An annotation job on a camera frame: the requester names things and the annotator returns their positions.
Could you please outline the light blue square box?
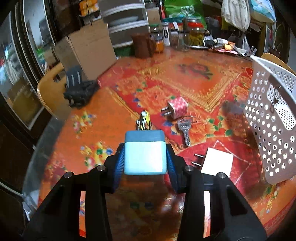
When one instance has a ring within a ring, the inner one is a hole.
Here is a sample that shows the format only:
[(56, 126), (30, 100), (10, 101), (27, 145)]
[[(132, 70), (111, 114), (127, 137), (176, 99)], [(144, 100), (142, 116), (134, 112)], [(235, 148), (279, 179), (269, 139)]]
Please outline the light blue square box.
[(125, 174), (163, 175), (167, 172), (165, 134), (162, 130), (125, 134)]

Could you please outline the yellow black toy car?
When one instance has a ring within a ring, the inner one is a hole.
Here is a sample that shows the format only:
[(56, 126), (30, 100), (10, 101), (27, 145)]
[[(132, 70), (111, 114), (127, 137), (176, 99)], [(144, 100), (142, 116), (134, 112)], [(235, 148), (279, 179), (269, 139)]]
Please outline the yellow black toy car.
[(143, 110), (140, 113), (139, 119), (136, 121), (136, 130), (137, 131), (149, 131), (152, 130), (152, 122), (150, 119), (150, 114)]

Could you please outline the white perforated plastic basket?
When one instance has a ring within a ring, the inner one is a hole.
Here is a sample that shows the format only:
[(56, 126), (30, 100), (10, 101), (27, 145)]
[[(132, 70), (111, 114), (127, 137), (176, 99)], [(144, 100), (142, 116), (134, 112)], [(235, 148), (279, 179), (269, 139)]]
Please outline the white perforated plastic basket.
[(253, 75), (244, 115), (252, 130), (266, 181), (295, 176), (295, 75), (252, 56)]

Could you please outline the white plug charger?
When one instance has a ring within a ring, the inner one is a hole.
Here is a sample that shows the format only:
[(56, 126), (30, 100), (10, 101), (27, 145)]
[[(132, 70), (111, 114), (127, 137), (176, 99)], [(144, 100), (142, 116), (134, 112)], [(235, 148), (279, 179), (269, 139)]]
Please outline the white plug charger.
[(202, 159), (202, 162), (191, 162), (195, 167), (200, 168), (201, 173), (216, 176), (218, 173), (224, 173), (230, 177), (233, 154), (220, 151), (214, 148), (208, 148), (204, 156), (194, 154), (195, 157)]

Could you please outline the silver key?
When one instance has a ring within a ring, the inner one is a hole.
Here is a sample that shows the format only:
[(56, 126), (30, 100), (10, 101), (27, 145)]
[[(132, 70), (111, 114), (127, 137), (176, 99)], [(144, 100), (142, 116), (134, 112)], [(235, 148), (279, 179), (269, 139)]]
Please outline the silver key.
[(184, 116), (183, 118), (177, 120), (177, 126), (180, 132), (183, 133), (184, 141), (185, 141), (185, 146), (190, 147), (191, 146), (191, 141), (189, 137), (189, 130), (191, 129), (193, 123), (193, 116)]

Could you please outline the pink patterned plug charger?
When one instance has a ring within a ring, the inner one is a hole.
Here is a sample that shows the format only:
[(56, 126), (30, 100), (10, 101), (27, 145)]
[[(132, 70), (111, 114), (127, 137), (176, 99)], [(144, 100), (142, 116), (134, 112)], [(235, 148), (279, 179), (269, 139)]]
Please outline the pink patterned plug charger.
[(173, 120), (184, 117), (188, 112), (189, 104), (180, 96), (174, 99), (170, 99), (166, 103), (166, 107), (161, 109), (161, 113), (164, 116), (170, 116)]

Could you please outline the black phone stand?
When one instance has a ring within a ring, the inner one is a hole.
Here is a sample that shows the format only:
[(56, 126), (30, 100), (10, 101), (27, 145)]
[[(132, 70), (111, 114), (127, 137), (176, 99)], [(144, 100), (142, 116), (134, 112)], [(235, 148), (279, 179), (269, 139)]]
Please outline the black phone stand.
[(100, 85), (97, 80), (82, 80), (82, 68), (76, 65), (66, 72), (66, 83), (64, 98), (69, 102), (71, 108), (82, 108), (86, 106)]

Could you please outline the wooden chair left side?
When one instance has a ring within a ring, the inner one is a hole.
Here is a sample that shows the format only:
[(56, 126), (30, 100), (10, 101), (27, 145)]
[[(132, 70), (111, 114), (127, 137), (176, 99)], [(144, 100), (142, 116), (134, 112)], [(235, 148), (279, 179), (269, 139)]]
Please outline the wooden chair left side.
[(57, 79), (57, 76), (64, 72), (62, 63), (58, 63), (39, 81), (37, 96), (43, 107), (55, 118), (66, 120), (71, 112), (69, 102), (64, 98), (66, 91), (66, 75)]

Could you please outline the wooden chair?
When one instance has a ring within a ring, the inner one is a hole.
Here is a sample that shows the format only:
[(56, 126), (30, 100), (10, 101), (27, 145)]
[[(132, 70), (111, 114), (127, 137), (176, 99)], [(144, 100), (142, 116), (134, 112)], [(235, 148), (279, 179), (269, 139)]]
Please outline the wooden chair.
[(69, 102), (64, 98), (66, 91), (66, 75), (57, 79), (57, 76), (64, 72), (62, 63), (58, 63), (39, 81), (37, 96), (43, 107), (55, 118), (66, 120), (71, 112)]
[(282, 68), (285, 68), (286, 70), (288, 70), (289, 72), (291, 72), (292, 74), (296, 75), (296, 72), (292, 70), (292, 68), (290, 68), (287, 64), (285, 64), (283, 61), (280, 60), (280, 58), (276, 57), (273, 54), (270, 53), (264, 53), (262, 54), (261, 58), (271, 61), (279, 66), (281, 66)]

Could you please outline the red envelope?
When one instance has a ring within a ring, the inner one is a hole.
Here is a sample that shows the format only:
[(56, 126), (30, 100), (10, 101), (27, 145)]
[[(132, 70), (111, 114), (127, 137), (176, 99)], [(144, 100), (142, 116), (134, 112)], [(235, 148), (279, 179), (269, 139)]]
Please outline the red envelope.
[(102, 75), (97, 77), (97, 83), (100, 88), (114, 85), (122, 78), (123, 69), (121, 67), (113, 66), (105, 71)]

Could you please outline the brown cardboard box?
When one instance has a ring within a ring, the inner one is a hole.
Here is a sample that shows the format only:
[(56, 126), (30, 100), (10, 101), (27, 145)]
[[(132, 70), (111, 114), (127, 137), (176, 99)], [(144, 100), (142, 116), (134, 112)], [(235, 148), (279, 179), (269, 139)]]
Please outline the brown cardboard box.
[(81, 66), (85, 80), (97, 79), (116, 62), (108, 27), (102, 19), (64, 37), (54, 52), (66, 71)]

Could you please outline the brown ceramic mug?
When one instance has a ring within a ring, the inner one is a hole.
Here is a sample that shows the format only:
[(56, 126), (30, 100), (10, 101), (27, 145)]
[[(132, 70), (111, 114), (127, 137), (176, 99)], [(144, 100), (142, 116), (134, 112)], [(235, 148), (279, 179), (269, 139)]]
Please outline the brown ceramic mug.
[(137, 58), (146, 59), (154, 55), (156, 42), (151, 38), (150, 33), (136, 33), (131, 35), (134, 47), (134, 54)]

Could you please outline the wooden chair right side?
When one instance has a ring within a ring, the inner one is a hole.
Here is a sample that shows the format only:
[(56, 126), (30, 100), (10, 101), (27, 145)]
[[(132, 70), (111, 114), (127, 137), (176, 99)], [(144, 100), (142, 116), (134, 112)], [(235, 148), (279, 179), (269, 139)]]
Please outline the wooden chair right side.
[(262, 54), (261, 58), (271, 61), (279, 66), (281, 66), (282, 68), (285, 68), (286, 70), (288, 70), (289, 72), (291, 72), (292, 74), (296, 75), (296, 72), (292, 70), (292, 68), (290, 68), (287, 64), (285, 64), (283, 61), (280, 60), (280, 58), (276, 57), (273, 54), (270, 53), (264, 53)]

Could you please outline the white plastic drawer tower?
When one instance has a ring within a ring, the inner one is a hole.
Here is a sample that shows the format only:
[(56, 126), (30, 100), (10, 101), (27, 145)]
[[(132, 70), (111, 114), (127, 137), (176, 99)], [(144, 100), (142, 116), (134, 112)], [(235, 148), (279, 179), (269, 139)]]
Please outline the white plastic drawer tower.
[(102, 0), (98, 6), (114, 48), (130, 46), (132, 35), (150, 32), (144, 1)]

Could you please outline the green shopping bag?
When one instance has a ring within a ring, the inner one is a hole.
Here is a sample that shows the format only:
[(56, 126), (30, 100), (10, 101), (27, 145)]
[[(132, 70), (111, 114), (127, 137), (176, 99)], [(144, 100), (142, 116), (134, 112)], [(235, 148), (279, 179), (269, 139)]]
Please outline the green shopping bag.
[(163, 6), (167, 18), (182, 20), (189, 17), (198, 20), (207, 29), (203, 4), (200, 0), (165, 0)]

